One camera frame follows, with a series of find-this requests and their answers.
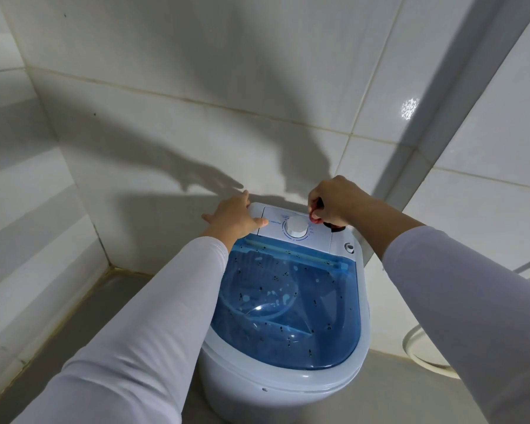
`white sleeve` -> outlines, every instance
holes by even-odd
[[[180,423],[227,261],[219,240],[189,242],[14,423]]]
[[[383,265],[487,420],[530,423],[530,281],[428,226]]]

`transparent blue lid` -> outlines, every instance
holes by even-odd
[[[229,255],[211,326],[269,365],[336,366],[361,335],[355,262],[250,234]]]

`button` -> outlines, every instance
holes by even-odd
[[[302,216],[289,217],[285,222],[285,230],[293,238],[302,238],[308,232],[308,220]]]

